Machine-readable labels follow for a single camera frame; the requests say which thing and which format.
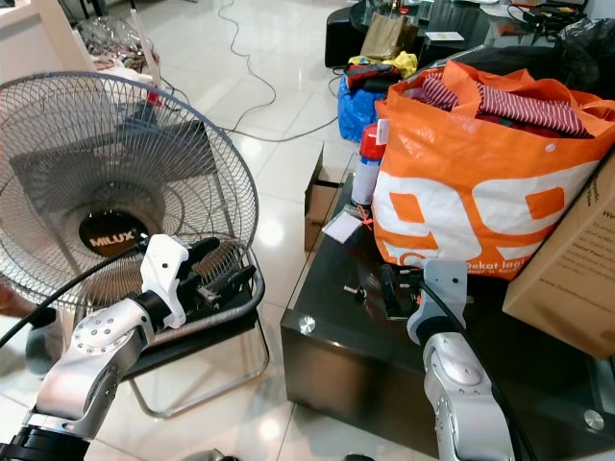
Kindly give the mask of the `brown paper bag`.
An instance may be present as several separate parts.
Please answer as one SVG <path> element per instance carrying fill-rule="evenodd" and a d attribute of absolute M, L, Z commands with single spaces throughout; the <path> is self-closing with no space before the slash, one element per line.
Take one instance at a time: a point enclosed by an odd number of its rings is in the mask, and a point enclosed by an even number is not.
<path fill-rule="evenodd" d="M 372 59 L 392 59 L 412 47 L 418 25 L 407 14 L 375 13 L 361 45 L 360 55 Z"/>

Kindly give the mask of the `dark red clothes pile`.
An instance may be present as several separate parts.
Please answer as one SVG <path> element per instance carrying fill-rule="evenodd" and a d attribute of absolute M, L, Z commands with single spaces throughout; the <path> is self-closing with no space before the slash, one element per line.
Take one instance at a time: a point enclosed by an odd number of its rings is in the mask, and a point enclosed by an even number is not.
<path fill-rule="evenodd" d="M 344 76 L 348 91 L 365 89 L 371 85 L 370 81 L 375 81 L 377 86 L 388 88 L 403 78 L 400 71 L 391 64 L 350 64 L 344 70 Z"/>

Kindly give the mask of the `large brown cardboard box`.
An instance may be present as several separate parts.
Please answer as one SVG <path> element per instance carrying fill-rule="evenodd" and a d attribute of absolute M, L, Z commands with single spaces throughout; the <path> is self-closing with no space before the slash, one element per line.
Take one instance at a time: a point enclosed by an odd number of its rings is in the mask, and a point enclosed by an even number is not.
<path fill-rule="evenodd" d="M 599 359 L 615 355 L 615 153 L 509 283 L 504 313 Z"/>

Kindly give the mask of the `white card tag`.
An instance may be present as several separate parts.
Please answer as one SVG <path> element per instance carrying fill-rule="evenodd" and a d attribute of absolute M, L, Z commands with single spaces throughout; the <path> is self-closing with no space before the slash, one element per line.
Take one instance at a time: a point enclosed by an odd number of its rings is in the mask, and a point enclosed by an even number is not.
<path fill-rule="evenodd" d="M 352 212 L 342 211 L 322 227 L 322 232 L 337 243 L 347 243 L 363 227 L 363 220 L 356 218 Z"/>

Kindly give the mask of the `red white striped cloth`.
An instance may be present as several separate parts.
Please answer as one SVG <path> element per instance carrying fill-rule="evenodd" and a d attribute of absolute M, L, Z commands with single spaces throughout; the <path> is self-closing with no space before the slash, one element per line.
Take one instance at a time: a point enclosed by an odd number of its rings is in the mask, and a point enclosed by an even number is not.
<path fill-rule="evenodd" d="M 480 120 L 554 139 L 592 139 L 566 102 L 514 95 L 485 84 L 476 87 L 480 92 Z M 439 74 L 428 76 L 412 98 L 445 111 L 452 111 L 458 104 L 455 92 L 443 83 Z"/>

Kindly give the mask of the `grey person shoe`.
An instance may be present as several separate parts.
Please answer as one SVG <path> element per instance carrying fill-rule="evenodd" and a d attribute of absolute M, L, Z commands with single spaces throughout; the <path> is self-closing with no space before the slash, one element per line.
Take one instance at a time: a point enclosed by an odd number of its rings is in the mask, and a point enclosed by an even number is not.
<path fill-rule="evenodd" d="M 64 333 L 57 310 L 48 307 L 30 321 L 25 347 L 28 372 L 45 376 L 64 352 Z"/>

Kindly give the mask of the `red white spray can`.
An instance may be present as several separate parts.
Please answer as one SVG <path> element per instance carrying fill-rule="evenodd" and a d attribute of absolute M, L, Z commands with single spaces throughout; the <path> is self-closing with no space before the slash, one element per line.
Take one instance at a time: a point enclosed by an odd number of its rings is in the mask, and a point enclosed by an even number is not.
<path fill-rule="evenodd" d="M 359 163 L 353 175 L 352 202 L 357 206 L 370 206 L 373 202 L 375 183 L 387 145 L 388 122 L 378 119 L 363 131 L 359 145 Z"/>

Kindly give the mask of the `low black glass table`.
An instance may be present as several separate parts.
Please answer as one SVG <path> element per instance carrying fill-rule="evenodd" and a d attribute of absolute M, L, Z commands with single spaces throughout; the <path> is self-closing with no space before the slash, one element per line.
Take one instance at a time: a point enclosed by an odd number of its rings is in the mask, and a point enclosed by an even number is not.
<path fill-rule="evenodd" d="M 422 350 L 404 322 L 369 310 L 357 288 L 379 262 L 320 237 L 302 290 L 281 320 L 291 402 L 425 455 L 436 454 Z M 470 277 L 471 344 L 498 382 L 541 461 L 615 461 L 615 381 L 597 360 L 502 310 L 508 282 Z"/>

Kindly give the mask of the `black low cabinet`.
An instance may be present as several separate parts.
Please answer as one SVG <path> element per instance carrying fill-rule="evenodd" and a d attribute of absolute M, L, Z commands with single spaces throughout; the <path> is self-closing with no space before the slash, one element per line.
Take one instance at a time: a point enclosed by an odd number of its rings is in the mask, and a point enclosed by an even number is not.
<path fill-rule="evenodd" d="M 549 30 L 526 18 L 537 5 L 554 4 L 584 17 L 589 0 L 348 0 L 351 5 L 326 19 L 324 62 L 341 67 L 359 54 L 370 18 L 375 13 L 412 16 L 418 34 L 405 52 L 421 64 L 452 56 L 480 45 L 488 47 L 554 47 L 559 30 Z M 426 32 L 457 32 L 464 42 L 434 42 Z"/>

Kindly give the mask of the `orange white shopping bag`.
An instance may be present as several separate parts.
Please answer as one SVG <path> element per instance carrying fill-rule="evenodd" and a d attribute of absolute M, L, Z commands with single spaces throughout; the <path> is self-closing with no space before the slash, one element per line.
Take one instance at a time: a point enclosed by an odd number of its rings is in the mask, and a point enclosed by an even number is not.
<path fill-rule="evenodd" d="M 452 111 L 413 100 L 439 74 Z M 478 84 L 566 102 L 592 137 L 545 137 L 478 119 Z M 387 263 L 466 262 L 475 276 L 514 279 L 615 146 L 615 101 L 461 62 L 395 84 L 378 114 L 388 139 L 372 202 L 375 246 Z"/>

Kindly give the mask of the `grey MILUX floor fan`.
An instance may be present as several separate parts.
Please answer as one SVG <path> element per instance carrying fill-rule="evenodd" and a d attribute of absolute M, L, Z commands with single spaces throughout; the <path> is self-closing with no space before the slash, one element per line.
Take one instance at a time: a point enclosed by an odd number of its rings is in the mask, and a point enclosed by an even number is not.
<path fill-rule="evenodd" d="M 223 129 L 156 87 L 102 73 L 1 87 L 0 269 L 30 303 L 104 307 L 141 286 L 133 242 L 170 234 L 250 247 L 258 193 Z"/>

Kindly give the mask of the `black plastic bag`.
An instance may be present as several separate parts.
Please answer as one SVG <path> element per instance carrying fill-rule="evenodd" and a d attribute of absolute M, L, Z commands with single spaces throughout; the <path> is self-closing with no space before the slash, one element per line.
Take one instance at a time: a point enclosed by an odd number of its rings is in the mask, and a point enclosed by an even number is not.
<path fill-rule="evenodd" d="M 615 18 L 580 19 L 563 28 L 559 43 L 562 83 L 615 101 Z"/>

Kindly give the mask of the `clear plastic bag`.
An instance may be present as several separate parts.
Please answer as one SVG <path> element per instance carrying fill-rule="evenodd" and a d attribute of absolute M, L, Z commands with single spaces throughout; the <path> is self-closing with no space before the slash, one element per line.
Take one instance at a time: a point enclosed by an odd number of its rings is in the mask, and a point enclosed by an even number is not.
<path fill-rule="evenodd" d="M 135 73 L 149 70 L 140 35 L 124 19 L 115 16 L 85 19 L 75 26 L 75 32 L 88 55 L 98 64 L 122 65 Z"/>

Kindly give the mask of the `black luggage bag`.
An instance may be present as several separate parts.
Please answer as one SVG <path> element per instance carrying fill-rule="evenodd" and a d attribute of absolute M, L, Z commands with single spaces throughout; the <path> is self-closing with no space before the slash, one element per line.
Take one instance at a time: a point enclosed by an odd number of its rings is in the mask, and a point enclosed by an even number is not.
<path fill-rule="evenodd" d="M 419 70 L 443 67 L 448 61 L 461 62 L 483 73 L 497 75 L 508 75 L 515 70 L 524 69 L 534 79 L 554 79 L 566 83 L 561 67 L 561 50 L 541 45 L 479 45 L 473 49 L 461 50 L 447 58 L 436 59 Z"/>

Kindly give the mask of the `chrome frame black stool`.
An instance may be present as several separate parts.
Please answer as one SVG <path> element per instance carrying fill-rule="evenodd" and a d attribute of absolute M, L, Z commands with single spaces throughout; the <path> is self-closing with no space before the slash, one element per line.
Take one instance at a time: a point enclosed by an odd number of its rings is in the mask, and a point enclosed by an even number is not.
<path fill-rule="evenodd" d="M 223 302 L 220 299 L 218 307 L 213 311 L 187 313 L 187 322 L 183 326 L 167 328 L 155 335 L 149 347 L 145 348 L 136 364 L 126 374 L 126 382 L 132 388 L 135 402 L 139 404 L 145 416 L 154 419 L 179 417 L 190 409 L 197 408 L 199 405 L 254 381 L 255 378 L 264 374 L 269 363 L 271 363 L 271 352 L 258 312 L 258 305 L 262 302 L 265 294 L 265 282 L 259 270 L 258 261 L 251 255 L 250 249 L 245 243 L 232 238 L 221 238 L 220 241 L 219 249 L 209 255 L 231 255 L 236 259 L 236 268 L 255 265 L 258 272 L 255 273 L 249 285 L 229 302 Z M 214 390 L 207 391 L 205 394 L 184 397 L 179 404 L 172 405 L 172 407 L 163 409 L 163 411 L 151 408 L 144 395 L 141 394 L 140 387 L 137 386 L 136 382 L 136 379 L 141 375 L 153 373 L 162 366 L 173 363 L 173 361 L 184 359 L 184 357 L 205 351 L 208 348 L 218 346 L 218 344 L 233 341 L 233 339 L 240 338 L 242 334 L 249 332 L 258 334 L 260 363 L 255 368 L 247 366 L 245 373 L 234 378 L 233 381 L 215 387 Z"/>

